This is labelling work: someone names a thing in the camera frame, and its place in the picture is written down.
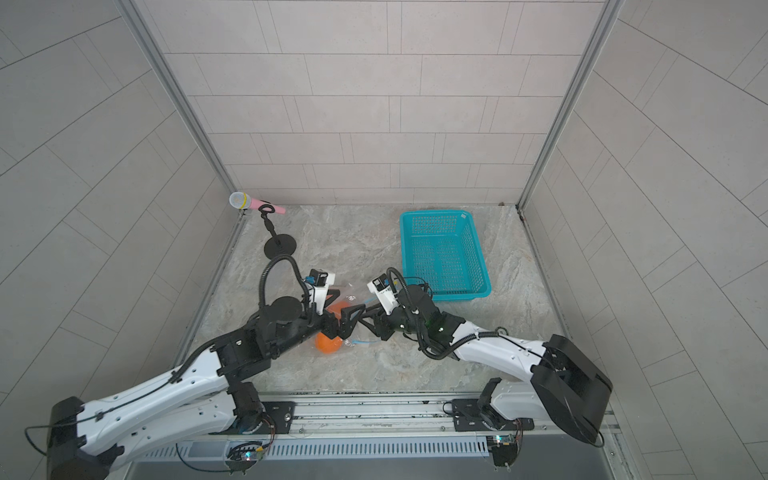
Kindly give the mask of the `circuit board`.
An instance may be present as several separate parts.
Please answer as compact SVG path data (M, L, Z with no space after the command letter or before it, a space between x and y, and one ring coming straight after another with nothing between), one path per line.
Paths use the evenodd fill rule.
M512 435L492 435L486 437L486 445L494 467L510 469L520 454L521 439Z
M225 463L231 471L249 470L264 459L268 448L261 441L249 441L231 447Z

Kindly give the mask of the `left circuit board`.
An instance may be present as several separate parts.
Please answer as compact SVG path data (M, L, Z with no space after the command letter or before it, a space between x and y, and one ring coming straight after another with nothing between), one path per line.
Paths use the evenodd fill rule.
M225 463L231 471L249 470L264 459L268 448L261 441L249 441L231 447Z

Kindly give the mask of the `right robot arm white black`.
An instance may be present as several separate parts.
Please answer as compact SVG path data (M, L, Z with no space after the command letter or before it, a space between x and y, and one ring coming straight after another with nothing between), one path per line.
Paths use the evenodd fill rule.
M527 381L550 420L576 440L601 447L601 425L613 384L570 339L554 334L546 342L483 329L440 310L429 296L398 300L391 309L355 305L341 310L344 332L360 324L381 340L396 331L413 335L432 360L455 358L492 367Z

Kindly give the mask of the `white ventilation grille strip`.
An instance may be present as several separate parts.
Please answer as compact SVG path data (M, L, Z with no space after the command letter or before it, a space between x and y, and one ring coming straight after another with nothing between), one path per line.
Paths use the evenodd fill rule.
M182 442L154 450L139 463L172 462L218 464L234 447L232 442ZM325 438L276 440L268 460L384 459L384 458L483 458L489 455L484 438L474 436L415 438Z

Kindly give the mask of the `pink toy microphone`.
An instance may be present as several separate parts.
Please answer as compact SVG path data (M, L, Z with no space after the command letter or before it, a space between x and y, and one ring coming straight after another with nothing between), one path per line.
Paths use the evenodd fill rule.
M245 192L236 191L230 194L229 204L237 210L257 210L266 214L285 214L284 207L251 197Z

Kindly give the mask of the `teal plastic basket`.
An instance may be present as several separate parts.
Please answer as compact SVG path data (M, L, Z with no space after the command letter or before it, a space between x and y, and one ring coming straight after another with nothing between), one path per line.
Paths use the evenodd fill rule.
M400 216L403 275L427 283L436 302L465 302L492 291L473 216L421 210Z

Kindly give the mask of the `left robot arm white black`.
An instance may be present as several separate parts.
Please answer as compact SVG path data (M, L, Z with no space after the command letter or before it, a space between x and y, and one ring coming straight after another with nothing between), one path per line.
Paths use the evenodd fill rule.
M366 307L330 311L340 296L327 272L298 276L300 297L272 303L259 284L258 310L240 328L209 340L179 366L112 396L55 404L43 425L49 479L104 479L158 446L202 434L250 434L274 420L251 379L317 333L347 339Z

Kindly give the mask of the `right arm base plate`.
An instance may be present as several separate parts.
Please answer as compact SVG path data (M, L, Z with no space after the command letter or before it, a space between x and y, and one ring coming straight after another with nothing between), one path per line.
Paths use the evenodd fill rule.
M525 432L535 428L531 418L506 419L490 405L480 405L478 399L453 399L443 405L443 411L453 420L456 432Z

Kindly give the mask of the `aluminium mounting rail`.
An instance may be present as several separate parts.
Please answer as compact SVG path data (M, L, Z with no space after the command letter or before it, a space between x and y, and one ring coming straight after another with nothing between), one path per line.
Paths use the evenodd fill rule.
M456 432L443 405L453 399L478 399L462 392L362 393L362 392L268 392L261 402L291 401L297 404L291 430L286 435L242 435L236 432L231 398L223 393L191 402L138 429L137 435L173 442L247 441L304 438L411 438L468 435Z

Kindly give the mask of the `clear zip-top bag blue seal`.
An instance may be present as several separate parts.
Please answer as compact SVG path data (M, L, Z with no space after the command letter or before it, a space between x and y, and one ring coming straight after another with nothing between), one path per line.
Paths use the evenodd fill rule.
M373 313L373 305L367 305L361 300L360 288L350 286L330 288L325 294L323 311L331 319L323 322L321 331L315 336L315 348L324 354L333 354L352 336L358 325L369 330L373 328L365 321Z

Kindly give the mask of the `black microphone stand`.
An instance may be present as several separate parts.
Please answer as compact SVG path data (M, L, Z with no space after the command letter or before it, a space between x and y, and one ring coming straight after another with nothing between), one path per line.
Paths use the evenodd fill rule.
M288 234L278 234L275 230L273 222L269 216L271 214L284 215L286 209L283 207L275 206L271 203L262 203L258 207L260 216L263 220L264 226L270 233L271 238L264 244L264 254L268 259L273 259L279 255L293 255L296 251L296 240Z

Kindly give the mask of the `orange ball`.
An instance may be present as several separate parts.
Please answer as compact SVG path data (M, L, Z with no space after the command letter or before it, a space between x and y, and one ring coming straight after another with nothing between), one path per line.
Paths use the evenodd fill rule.
M346 299L336 300L333 304L326 307L325 310L332 313L338 320L341 319L341 311L344 308L350 307L351 304Z
M315 337L315 348L323 354L334 354L343 346L344 341L339 337L329 338L320 332Z

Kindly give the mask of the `right circuit board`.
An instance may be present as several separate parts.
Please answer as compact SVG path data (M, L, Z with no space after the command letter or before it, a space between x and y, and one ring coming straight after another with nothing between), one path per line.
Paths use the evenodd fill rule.
M486 445L494 467L510 469L520 454L521 439L512 435L492 435L486 437Z

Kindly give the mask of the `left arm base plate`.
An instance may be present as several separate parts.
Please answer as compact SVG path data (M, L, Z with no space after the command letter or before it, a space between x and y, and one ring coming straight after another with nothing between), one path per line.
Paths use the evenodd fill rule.
M291 401L265 402L261 416L240 421L236 432L242 435L286 435L291 430L296 406Z

